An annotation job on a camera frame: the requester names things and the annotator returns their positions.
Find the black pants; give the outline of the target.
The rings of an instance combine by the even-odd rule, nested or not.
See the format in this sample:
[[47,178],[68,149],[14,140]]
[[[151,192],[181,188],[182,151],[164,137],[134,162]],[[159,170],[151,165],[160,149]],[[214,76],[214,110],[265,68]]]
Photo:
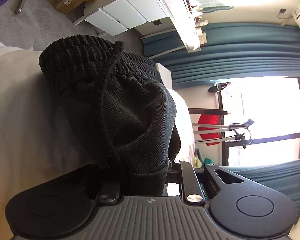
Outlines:
[[162,195],[177,108],[155,63],[121,41],[77,35],[50,44],[39,66],[101,177],[127,195]]

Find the yellow knitted garment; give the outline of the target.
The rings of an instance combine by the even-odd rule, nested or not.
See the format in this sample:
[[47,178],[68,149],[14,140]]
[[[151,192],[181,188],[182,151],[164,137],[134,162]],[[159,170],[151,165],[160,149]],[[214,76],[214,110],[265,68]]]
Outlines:
[[195,155],[193,157],[192,165],[194,168],[201,168],[202,162],[198,156]]

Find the green garment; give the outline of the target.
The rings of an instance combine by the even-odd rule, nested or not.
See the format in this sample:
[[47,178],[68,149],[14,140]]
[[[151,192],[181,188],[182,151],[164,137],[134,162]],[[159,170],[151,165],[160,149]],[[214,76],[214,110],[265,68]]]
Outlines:
[[203,163],[202,163],[201,168],[204,168],[205,165],[209,165],[209,164],[213,164],[213,161],[209,158],[205,158]]

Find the red garment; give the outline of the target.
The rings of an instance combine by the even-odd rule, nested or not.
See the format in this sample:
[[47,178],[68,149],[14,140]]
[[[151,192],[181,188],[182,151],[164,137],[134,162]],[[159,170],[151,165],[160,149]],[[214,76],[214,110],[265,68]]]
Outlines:
[[[198,124],[210,124],[210,125],[218,125],[219,124],[219,116],[218,115],[200,115],[198,119]],[[216,128],[209,128],[209,127],[198,127],[198,131],[208,131],[213,130]],[[207,134],[200,134],[202,140],[212,140],[220,138],[220,133],[207,133]],[[207,142],[207,146],[218,145],[220,142]]]

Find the right teal curtain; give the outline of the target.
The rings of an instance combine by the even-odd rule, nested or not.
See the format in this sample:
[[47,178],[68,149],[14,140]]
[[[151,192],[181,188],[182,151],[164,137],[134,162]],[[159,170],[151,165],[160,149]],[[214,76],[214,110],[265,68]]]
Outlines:
[[230,167],[225,169],[253,180],[288,196],[296,207],[296,222],[300,218],[300,159],[288,163],[260,167]]

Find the teal curtain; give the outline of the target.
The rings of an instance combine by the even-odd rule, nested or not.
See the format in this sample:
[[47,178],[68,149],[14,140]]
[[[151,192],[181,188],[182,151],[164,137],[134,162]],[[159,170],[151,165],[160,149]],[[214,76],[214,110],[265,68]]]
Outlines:
[[300,218],[300,159],[288,163],[260,167],[230,167],[225,169],[253,180],[288,196],[296,207],[296,222]]
[[175,89],[218,80],[300,76],[300,29],[270,23],[210,23],[207,43],[188,52],[176,31],[142,39],[143,54],[172,74]]

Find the white air purifier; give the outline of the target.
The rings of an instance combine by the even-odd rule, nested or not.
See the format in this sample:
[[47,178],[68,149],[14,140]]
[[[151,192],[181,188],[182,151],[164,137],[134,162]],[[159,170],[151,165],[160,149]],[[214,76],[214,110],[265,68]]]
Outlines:
[[171,71],[168,70],[160,63],[156,63],[156,69],[161,76],[161,80],[166,88],[173,89],[172,85],[172,74]]

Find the left teal curtain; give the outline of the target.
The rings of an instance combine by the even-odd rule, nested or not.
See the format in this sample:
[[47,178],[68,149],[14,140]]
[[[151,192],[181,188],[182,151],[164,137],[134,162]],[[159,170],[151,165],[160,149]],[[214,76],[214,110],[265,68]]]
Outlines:
[[218,80],[300,76],[300,29],[270,23],[210,23],[207,43],[188,52],[176,31],[142,39],[143,54],[172,74],[175,89]]

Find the pastel bed sheet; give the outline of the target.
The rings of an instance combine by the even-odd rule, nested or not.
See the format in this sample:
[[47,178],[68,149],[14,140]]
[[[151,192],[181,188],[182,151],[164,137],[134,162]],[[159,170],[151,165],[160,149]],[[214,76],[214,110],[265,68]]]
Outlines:
[[[101,177],[77,140],[39,66],[41,53],[0,45],[0,239],[68,237],[94,220],[100,197],[114,205],[127,195]],[[177,108],[171,167],[192,161],[194,135],[185,101],[167,90]]]

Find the white dressing table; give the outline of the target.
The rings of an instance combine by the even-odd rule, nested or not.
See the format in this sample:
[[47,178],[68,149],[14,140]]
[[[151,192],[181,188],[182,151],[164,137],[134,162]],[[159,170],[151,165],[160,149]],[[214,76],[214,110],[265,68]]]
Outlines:
[[186,0],[87,1],[83,16],[74,25],[86,21],[116,36],[128,29],[166,17],[171,20],[187,51],[199,51],[200,39]]

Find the window with dark frame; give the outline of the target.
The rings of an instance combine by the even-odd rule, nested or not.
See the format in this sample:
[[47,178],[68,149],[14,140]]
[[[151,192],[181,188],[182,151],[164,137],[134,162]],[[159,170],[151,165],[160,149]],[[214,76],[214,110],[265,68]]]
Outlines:
[[240,129],[248,142],[222,143],[224,166],[253,167],[300,159],[300,77],[232,80],[220,92],[226,124],[254,121]]

